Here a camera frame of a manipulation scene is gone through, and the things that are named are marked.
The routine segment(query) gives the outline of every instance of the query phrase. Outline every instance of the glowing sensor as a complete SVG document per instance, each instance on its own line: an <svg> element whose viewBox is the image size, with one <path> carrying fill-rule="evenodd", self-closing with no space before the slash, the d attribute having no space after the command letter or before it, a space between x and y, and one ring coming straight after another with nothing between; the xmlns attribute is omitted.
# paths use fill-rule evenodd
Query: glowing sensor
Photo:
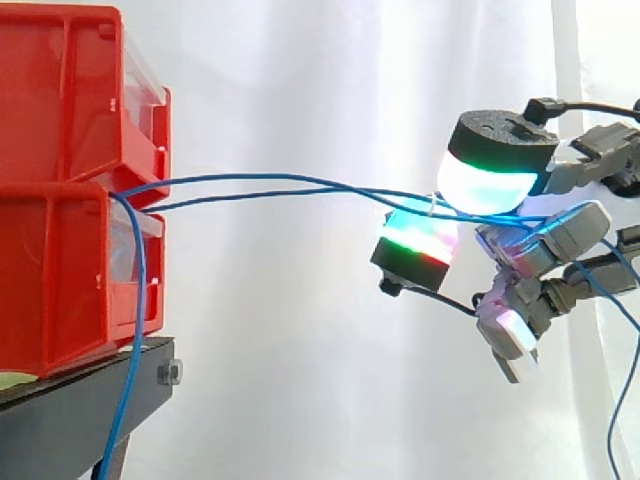
<svg viewBox="0 0 640 480"><path fill-rule="evenodd" d="M438 188L455 209L495 215L520 205L536 183L536 173L498 173L461 162L447 152L438 171Z"/></svg>
<svg viewBox="0 0 640 480"><path fill-rule="evenodd" d="M455 216L428 200L412 199L404 206L414 210ZM397 296L402 288L419 286L437 291L444 281L458 244L458 224L394 210L382 229L371 262L382 269L380 288Z"/></svg>

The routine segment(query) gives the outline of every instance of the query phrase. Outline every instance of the robotic hand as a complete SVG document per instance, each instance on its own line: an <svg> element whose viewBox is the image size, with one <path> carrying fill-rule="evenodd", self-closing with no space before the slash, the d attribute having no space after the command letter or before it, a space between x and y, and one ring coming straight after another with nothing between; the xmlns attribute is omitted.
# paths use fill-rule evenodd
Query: robotic hand
<svg viewBox="0 0 640 480"><path fill-rule="evenodd" d="M531 100L522 115L500 110L465 112L438 174L444 200L457 212L496 215L517 208L527 196L564 194L593 181L619 196L640 196L640 130L620 122L597 126L560 145L544 125L575 109L640 120L638 110L548 98ZM438 230L436 222L421 217L422 227L417 230L433 233ZM524 370L537 362L538 339L552 318L570 312L578 300L600 295L573 262L604 239L610 226L602 204L590 201L549 217L531 231L506 225L476 229L478 242L497 264L492 288L476 295L477 327L510 382L519 382ZM640 226L617 234L617 248L627 260L640 255ZM449 228L448 238L452 236ZM437 235L426 242L432 250L434 239ZM437 292L448 265L428 249L412 248L411 255L403 252L404 247L389 238L378 244L372 262L384 272L382 290L394 296L416 286ZM640 286L613 254L581 263L612 294ZM563 266L562 276L547 278Z"/></svg>

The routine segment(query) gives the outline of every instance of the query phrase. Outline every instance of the red storage drawer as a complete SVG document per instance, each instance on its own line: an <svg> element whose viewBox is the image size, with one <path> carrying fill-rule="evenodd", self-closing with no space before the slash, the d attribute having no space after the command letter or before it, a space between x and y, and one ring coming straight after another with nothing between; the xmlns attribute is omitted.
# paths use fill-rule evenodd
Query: red storage drawer
<svg viewBox="0 0 640 480"><path fill-rule="evenodd" d="M0 181L94 180L121 192L167 179L170 98L117 9L0 3Z"/></svg>
<svg viewBox="0 0 640 480"><path fill-rule="evenodd" d="M138 213L147 249L145 333L162 328L164 221ZM0 186L0 371L39 377L130 343L131 224L95 183Z"/></svg>

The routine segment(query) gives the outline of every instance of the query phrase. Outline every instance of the screw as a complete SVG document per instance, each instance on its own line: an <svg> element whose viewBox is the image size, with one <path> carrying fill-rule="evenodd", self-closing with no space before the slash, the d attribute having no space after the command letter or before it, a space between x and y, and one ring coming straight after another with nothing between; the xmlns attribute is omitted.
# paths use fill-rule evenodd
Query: screw
<svg viewBox="0 0 640 480"><path fill-rule="evenodd" d="M168 360L158 367L158 383L161 385L180 385L182 381L182 360Z"/></svg>

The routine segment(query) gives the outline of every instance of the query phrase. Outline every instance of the blue cable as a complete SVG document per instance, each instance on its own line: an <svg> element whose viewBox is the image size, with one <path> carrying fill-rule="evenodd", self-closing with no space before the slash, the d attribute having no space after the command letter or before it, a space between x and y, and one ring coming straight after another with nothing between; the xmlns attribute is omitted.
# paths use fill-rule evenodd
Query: blue cable
<svg viewBox="0 0 640 480"><path fill-rule="evenodd" d="M322 178L309 177L306 175L296 175L296 174L290 174L290 173L228 173L228 174L215 174L215 175L199 175L195 177L172 178L172 179L162 180L160 182L149 183L136 188L132 188L130 190L123 192L122 196L129 197L129 196L133 196L133 195L137 195L139 193L145 192L147 190L151 190L159 187L165 187L169 185L182 185L187 183L210 182L210 181L217 181L217 180L293 180L293 181L299 181L299 182L315 183L318 185L337 188L342 191L356 193L363 197L374 200L378 203L382 203L389 207L403 210L405 212L412 213L418 216L423 216L423 217L429 216L429 217L437 218L441 220L456 220L456 221L469 222L469 223L498 225L503 227L509 226L509 227L515 227L515 228L522 228L524 230L531 230L529 226L524 225L523 223L503 221L503 220L499 220L491 217L460 217L460 216L443 215L443 214L436 214L436 213L429 214L429 212L423 212L421 210L415 210L413 208L405 207L404 205L387 200L386 198L376 195L375 193L371 193L367 190L353 187L351 185L347 185L340 182L334 182L332 180L325 180ZM528 221L528 220L529 219L527 217L522 217L522 221Z"/></svg>
<svg viewBox="0 0 640 480"><path fill-rule="evenodd" d="M622 263L627 269L631 272L636 282L640 286L640 275L633 268L633 265L627 258L618 250L611 242L608 240L602 240L602 244L604 244L613 254L618 258L620 263ZM622 390L620 391L620 396L618 397L618 401L616 402L616 406L613 409L613 414L611 415L611 420L609 421L609 429L607 431L607 455L609 457L609 463L611 464L611 469L616 477L616 479L620 479L620 473L618 471L618 465L616 464L615 457L613 455L613 429L615 428L616 422L618 421L618 416L620 415L620 411L622 410L622 405L625 401L627 393L629 392L629 388L631 387L631 382L633 381L636 369L638 367L638 361L640 360L640 335L638 335L638 341L636 342L636 349L633 352L633 359L631 361L631 367L629 368L629 373L627 374L627 378L624 381L624 385L622 386Z"/></svg>
<svg viewBox="0 0 640 480"><path fill-rule="evenodd" d="M362 188L369 193L374 193L377 195L389 195L394 197L402 197L402 198L410 198L416 200L422 200L425 202L432 201L433 197L430 195L418 195L415 193L409 192L401 192L397 190L387 190L383 188ZM213 203L213 202L225 202L225 201L234 201L234 200L249 200L255 198L270 198L270 197L286 197L286 196L307 196L307 195L316 195L323 193L352 193L347 192L341 188L310 188L310 189L301 189L301 190L271 190L267 192L253 192L253 193L243 193L243 194L235 194L235 195L216 195L211 197L198 197L189 200L184 200L181 202L168 203L165 205L159 205L156 207L149 207L142 210L144 213L158 213L158 212L166 212L169 210L175 210L177 208L188 207L191 205L199 205L203 203ZM442 200L441 198L435 198L436 203L438 205L451 208L451 206ZM468 217L469 215L462 214L462 217ZM478 218L491 218L499 221L505 222L543 222L546 221L548 217L544 216L527 216L527 217L519 217L512 215L491 215L487 217L478 217Z"/></svg>
<svg viewBox="0 0 640 480"><path fill-rule="evenodd" d="M113 417L113 423L111 424L111 431L109 432L109 438L107 439L107 445L104 449L104 455L100 463L100 472L98 473L98 480L106 480L109 473L109 467L113 460L113 453L118 444L118 437L120 436L120 428L124 420L124 415L129 405L131 398L131 392L136 380L136 373L140 365L140 356L142 355L142 339L144 337L144 314L147 310L147 258L144 249L144 239L142 238L142 231L140 230L140 224L136 218L136 212L131 204L123 197L117 194L110 193L111 198L120 203L127 212L129 219L131 220L131 228L133 230L133 237L136 243L136 260L138 262L138 296L136 307L136 324L135 333L133 337L133 348L131 351L131 361L129 363L129 372L125 380L124 388L116 413Z"/></svg>

